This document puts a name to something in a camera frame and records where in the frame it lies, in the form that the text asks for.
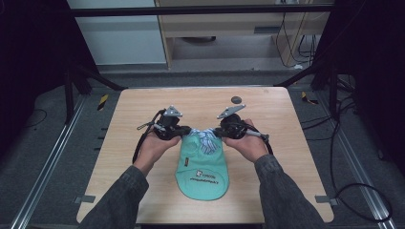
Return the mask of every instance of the turquoise fabric pouch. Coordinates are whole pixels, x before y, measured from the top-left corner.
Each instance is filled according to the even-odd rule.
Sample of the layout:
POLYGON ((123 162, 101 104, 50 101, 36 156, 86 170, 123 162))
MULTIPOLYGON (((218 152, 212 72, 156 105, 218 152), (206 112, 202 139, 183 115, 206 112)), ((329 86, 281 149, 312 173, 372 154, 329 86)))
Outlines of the turquoise fabric pouch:
POLYGON ((198 200, 221 198, 229 186, 223 142, 213 129, 182 137, 176 180, 183 194, 198 200))

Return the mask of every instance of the person's left hand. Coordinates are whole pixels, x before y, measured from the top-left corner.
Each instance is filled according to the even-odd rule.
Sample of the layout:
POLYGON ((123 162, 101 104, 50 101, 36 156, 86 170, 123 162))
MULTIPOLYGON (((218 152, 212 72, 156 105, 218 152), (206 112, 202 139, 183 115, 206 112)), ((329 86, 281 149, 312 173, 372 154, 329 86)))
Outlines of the person's left hand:
POLYGON ((160 159, 164 152, 177 145, 180 140, 179 136, 175 136, 171 140, 161 140, 155 133, 149 133, 140 146, 139 155, 134 162, 134 166, 147 176, 155 162, 160 159))

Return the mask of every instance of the light wood tabletop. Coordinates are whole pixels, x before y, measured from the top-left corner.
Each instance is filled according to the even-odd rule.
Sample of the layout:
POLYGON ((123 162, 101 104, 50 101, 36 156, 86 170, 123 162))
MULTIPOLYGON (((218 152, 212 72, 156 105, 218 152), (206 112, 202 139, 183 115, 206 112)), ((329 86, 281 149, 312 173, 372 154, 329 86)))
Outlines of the light wood tabletop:
MULTIPOLYGON (((284 171, 292 177, 325 222, 333 220, 328 203, 317 203, 325 189, 313 162, 287 89, 273 87, 160 88, 131 89, 121 93, 107 135, 99 153, 86 196, 77 214, 81 222, 109 187, 131 165, 134 150, 158 110, 174 105, 182 114, 179 125, 199 130, 216 128, 217 116, 239 96, 246 107, 237 114, 251 118, 255 127, 270 135, 270 145, 284 171)), ((226 194, 211 201, 186 197, 177 184, 175 172, 180 146, 170 148, 155 164, 147 180, 149 190, 140 202, 137 223, 263 223, 259 179, 254 165, 236 150, 224 146, 229 173, 226 194)))

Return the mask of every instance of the wall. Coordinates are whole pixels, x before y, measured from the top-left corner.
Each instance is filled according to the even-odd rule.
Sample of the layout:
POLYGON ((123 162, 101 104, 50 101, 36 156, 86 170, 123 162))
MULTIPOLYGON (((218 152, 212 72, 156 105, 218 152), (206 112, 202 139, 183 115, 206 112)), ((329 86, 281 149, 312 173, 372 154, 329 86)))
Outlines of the wall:
MULTIPOLYGON (((154 7, 153 0, 68 0, 71 9, 154 7)), ((166 64, 157 16, 76 18, 98 67, 166 64)))

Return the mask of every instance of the sleeve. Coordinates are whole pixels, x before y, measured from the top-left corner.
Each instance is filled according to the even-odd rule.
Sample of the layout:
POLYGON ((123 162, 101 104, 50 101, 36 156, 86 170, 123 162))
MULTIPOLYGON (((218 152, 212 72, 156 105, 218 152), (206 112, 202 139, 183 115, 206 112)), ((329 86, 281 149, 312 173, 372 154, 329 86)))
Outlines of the sleeve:
POLYGON ((86 215, 78 228, 133 229, 137 222, 139 203, 148 188, 149 184, 143 173, 130 166, 86 215))
POLYGON ((273 155, 260 157, 255 169, 266 228, 326 228, 319 213, 273 155))

